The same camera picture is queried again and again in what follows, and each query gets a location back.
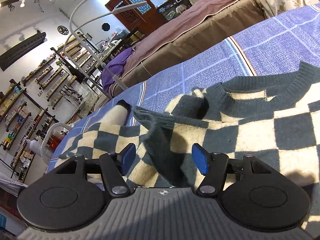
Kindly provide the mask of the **black wall shelf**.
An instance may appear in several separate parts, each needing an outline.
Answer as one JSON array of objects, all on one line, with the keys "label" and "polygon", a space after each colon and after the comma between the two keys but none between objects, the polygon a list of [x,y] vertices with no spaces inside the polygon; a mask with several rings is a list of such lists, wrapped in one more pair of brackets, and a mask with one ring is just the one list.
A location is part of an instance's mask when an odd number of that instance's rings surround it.
[{"label": "black wall shelf", "polygon": [[20,42],[19,44],[3,53],[0,57],[1,70],[5,71],[13,63],[15,63],[25,54],[29,53],[29,51],[43,44],[46,36],[46,32],[40,32],[38,30],[35,35],[25,39],[24,41]]}]

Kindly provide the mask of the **green cream checkered sweater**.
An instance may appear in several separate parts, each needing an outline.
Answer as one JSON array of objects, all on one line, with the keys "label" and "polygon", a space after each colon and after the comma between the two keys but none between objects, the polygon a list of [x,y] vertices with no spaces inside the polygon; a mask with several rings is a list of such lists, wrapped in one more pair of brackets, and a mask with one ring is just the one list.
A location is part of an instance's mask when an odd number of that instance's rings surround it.
[{"label": "green cream checkered sweater", "polygon": [[103,120],[68,140],[59,159],[96,159],[127,144],[137,157],[125,176],[129,187],[200,185],[193,144],[240,158],[257,156],[306,187],[308,233],[319,235],[319,68],[301,62],[296,72],[238,76],[174,98],[164,113],[133,110],[138,126]]}]

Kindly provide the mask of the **red wooden door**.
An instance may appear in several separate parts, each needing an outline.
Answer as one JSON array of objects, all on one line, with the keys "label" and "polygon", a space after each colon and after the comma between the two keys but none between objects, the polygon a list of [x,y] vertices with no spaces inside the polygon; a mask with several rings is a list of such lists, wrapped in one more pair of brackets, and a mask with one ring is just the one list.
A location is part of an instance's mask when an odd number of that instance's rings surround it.
[{"label": "red wooden door", "polygon": [[148,36],[153,31],[167,23],[165,17],[157,11],[150,0],[110,0],[105,7],[109,11],[126,5],[146,2],[145,5],[135,9],[116,14],[116,18],[129,30],[138,30],[141,34]]}]

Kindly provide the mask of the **blue plaid blanket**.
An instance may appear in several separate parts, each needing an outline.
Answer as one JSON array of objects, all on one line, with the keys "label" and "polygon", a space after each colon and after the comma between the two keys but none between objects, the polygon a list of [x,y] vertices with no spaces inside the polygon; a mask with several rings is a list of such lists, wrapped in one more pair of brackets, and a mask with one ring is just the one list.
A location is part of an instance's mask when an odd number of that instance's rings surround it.
[{"label": "blue plaid blanket", "polygon": [[49,163],[52,170],[71,140],[84,133],[119,101],[162,112],[180,94],[236,76],[294,72],[301,61],[319,65],[319,5],[308,5],[257,23],[195,57],[165,69],[109,101],[72,126]]}]

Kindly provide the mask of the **pink brown bed cover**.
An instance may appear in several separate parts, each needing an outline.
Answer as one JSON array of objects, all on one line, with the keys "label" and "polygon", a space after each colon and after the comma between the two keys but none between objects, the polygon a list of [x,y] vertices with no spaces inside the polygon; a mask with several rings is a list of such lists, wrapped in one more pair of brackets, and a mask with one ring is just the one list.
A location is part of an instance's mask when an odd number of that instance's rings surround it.
[{"label": "pink brown bed cover", "polygon": [[[124,73],[117,77],[132,87],[264,19],[253,0],[199,0],[132,46]],[[122,92],[114,82],[107,93]]]}]

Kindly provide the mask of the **purple cloth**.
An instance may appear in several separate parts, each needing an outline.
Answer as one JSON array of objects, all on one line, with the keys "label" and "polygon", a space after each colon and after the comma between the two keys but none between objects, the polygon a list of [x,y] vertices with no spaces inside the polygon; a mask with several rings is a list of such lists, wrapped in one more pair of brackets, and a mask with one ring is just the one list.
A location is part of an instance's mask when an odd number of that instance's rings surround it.
[{"label": "purple cloth", "polygon": [[[124,67],[127,59],[132,53],[132,47],[125,49],[106,65],[107,68],[117,76],[122,75],[124,73]],[[114,83],[112,75],[110,75],[105,69],[102,72],[101,81],[105,92],[108,92],[109,87]]]}]

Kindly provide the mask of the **wall display shelves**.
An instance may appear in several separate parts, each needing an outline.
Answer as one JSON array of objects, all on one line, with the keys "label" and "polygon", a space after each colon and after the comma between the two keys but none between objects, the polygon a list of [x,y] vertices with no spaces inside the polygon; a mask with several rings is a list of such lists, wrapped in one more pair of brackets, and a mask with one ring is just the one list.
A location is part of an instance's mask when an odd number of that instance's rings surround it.
[{"label": "wall display shelves", "polygon": [[[47,32],[46,40],[43,44],[39,45],[35,49],[31,50],[29,53],[25,54],[22,58],[17,60],[13,65],[11,65],[7,70],[2,72],[1,70],[1,92],[6,92],[5,90],[9,87],[9,81],[11,79],[14,79],[16,82],[21,81],[22,77],[27,77],[27,75],[32,71],[35,70],[35,68],[38,67],[38,65],[42,62],[42,60],[49,57],[53,51],[50,50],[52,47],[57,47],[58,45],[65,42],[67,36],[63,36],[60,34],[55,35],[54,37],[57,37],[58,39],[53,39],[49,37],[49,34]],[[51,66],[53,67],[53,70],[50,71],[49,74],[47,74],[40,83],[42,84],[44,81],[46,81],[52,74],[55,72],[59,67],[55,63],[58,59],[58,56],[56,57],[56,60],[51,61]],[[48,113],[51,115],[54,115],[55,118],[58,120],[58,122],[65,122],[67,119],[71,117],[71,115],[74,113],[76,108],[78,107],[77,103],[70,98],[69,100],[72,102],[70,103],[68,100],[66,100],[64,97],[59,101],[59,103],[56,105],[55,109],[52,110],[51,102],[54,97],[56,97],[60,90],[63,89],[64,85],[67,85],[68,81],[71,79],[72,74],[67,69],[67,67],[64,67],[64,69],[69,72],[69,76],[64,81],[64,83],[56,90],[56,92],[52,95],[50,98],[50,101],[47,101],[47,92],[53,87],[53,85],[58,81],[58,79],[62,76],[62,74],[58,74],[57,77],[45,88],[45,89],[39,89],[39,85],[35,83],[35,79],[39,74],[34,75],[26,84],[26,87],[23,85],[22,88],[26,89],[26,93],[28,96],[30,96],[35,102],[38,103],[38,105],[41,106],[41,108],[46,109],[48,108]],[[74,81],[72,84],[72,87],[77,90],[78,92],[82,93],[84,99],[88,95],[88,93],[91,93],[93,95],[93,90],[89,88],[88,85],[89,82],[83,81],[82,83],[78,83],[78,81]],[[15,102],[14,106],[11,107],[11,109],[8,111],[8,113],[11,113],[15,108],[19,106],[22,99],[27,103],[25,107],[25,111],[27,113],[31,113],[31,116],[28,117],[27,121],[25,121],[23,127],[20,129],[19,133],[17,134],[17,137],[15,141],[12,143],[10,150],[5,151],[3,150],[3,146],[1,146],[1,158],[10,166],[11,161],[15,155],[16,150],[19,147],[19,144],[23,138],[23,136],[26,134],[27,130],[31,127],[32,121],[35,121],[35,118],[39,112],[39,108],[31,101],[29,98],[22,94],[17,101]],[[48,118],[46,114],[41,118],[40,123],[37,125],[37,129],[42,128],[41,125],[44,124],[45,119]],[[7,132],[5,128],[5,121],[1,121],[1,142],[6,137]],[[42,158],[38,155],[35,156],[35,159],[30,163],[30,169],[28,171],[28,174],[25,176],[25,184],[30,184],[33,181],[40,178],[40,176],[43,175],[43,173],[46,171],[47,165],[43,162]],[[8,176],[10,178],[12,174],[12,170],[8,168],[6,165],[4,165],[1,162],[1,172]]]}]

